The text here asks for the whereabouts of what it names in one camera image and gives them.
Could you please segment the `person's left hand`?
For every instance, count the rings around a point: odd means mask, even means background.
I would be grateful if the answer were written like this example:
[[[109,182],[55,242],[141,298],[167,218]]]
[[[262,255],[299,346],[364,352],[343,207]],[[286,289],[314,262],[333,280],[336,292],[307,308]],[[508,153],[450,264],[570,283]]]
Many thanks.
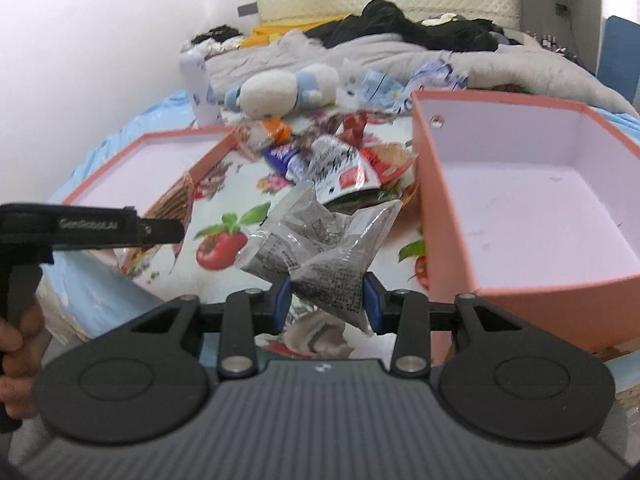
[[[23,312],[17,326],[1,320],[1,403],[13,419],[30,419],[37,415],[32,395],[47,343],[44,317],[37,300]]]

